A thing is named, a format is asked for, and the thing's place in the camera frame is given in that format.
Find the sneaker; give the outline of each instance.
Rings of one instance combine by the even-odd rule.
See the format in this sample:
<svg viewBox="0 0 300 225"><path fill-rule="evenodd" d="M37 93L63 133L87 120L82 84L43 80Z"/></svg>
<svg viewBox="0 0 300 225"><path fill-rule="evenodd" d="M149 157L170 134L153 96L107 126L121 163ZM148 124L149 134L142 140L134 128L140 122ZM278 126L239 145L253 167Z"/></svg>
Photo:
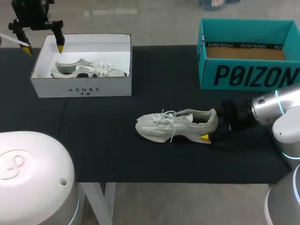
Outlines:
<svg viewBox="0 0 300 225"><path fill-rule="evenodd" d="M112 67L113 65L111 64L104 64L98 61L89 62L84 59L80 59L73 64L55 62L51 76L53 78L127 76L123 70Z"/></svg>
<svg viewBox="0 0 300 225"><path fill-rule="evenodd" d="M214 109L208 112L186 109L180 112L164 110L161 113L144 115L137 119L135 128L144 138L163 143L182 135L193 142L210 144L209 134L218 127Z"/></svg>

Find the robot logo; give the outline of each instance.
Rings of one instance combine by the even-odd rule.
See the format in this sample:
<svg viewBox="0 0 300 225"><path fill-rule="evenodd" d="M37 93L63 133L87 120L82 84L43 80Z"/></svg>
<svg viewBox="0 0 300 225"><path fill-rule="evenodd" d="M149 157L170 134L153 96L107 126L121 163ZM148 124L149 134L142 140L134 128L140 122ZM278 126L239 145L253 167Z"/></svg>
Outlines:
<svg viewBox="0 0 300 225"><path fill-rule="evenodd" d="M28 180L35 168L34 157L25 150L0 155L0 186L15 186Z"/></svg>

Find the black tablecloth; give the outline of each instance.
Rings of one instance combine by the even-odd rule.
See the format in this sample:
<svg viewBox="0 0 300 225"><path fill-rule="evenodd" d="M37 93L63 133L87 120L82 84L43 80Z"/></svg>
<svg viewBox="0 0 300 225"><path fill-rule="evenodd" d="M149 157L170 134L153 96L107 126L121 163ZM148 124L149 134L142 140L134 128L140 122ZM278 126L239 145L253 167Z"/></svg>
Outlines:
<svg viewBox="0 0 300 225"><path fill-rule="evenodd" d="M29 130L57 138L67 100L38 98L30 81L38 52L31 57L21 48L0 48L0 132Z"/></svg>
<svg viewBox="0 0 300 225"><path fill-rule="evenodd" d="M130 97L38 99L29 81L35 58L0 49L0 131L56 137L79 182L275 183L289 172L261 127L214 148L182 137L155 143L136 133L135 120L144 114L209 110L259 95L201 90L195 46L134 47Z"/></svg>

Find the concrete floor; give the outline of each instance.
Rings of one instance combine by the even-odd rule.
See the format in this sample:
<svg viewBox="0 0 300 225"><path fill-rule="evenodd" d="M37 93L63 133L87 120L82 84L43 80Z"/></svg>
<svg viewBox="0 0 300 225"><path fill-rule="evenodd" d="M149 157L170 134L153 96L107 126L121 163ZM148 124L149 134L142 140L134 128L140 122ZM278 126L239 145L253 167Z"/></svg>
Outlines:
<svg viewBox="0 0 300 225"><path fill-rule="evenodd" d="M0 1L0 32L14 19L11 0ZM131 33L133 45L196 44L201 17L294 19L299 0L243 0L217 12L196 0L56 0L51 20L64 21L64 33ZM50 31L27 31L41 47ZM2 47L19 47L3 40ZM266 225L265 185L117 184L115 225Z"/></svg>

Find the shoe tongue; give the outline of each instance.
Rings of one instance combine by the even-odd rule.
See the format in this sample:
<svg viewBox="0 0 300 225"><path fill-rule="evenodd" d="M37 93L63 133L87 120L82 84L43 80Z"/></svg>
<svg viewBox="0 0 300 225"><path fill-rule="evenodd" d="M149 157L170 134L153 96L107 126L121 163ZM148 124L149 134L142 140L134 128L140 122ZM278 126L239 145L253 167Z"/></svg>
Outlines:
<svg viewBox="0 0 300 225"><path fill-rule="evenodd" d="M192 123L193 122L193 115L192 114L189 114L187 116L187 119Z"/></svg>
<svg viewBox="0 0 300 225"><path fill-rule="evenodd" d="M174 118L175 118L175 116L173 116L173 114L172 114L172 113L169 113L169 114L167 114L167 118L169 118L169 119L174 119Z"/></svg>

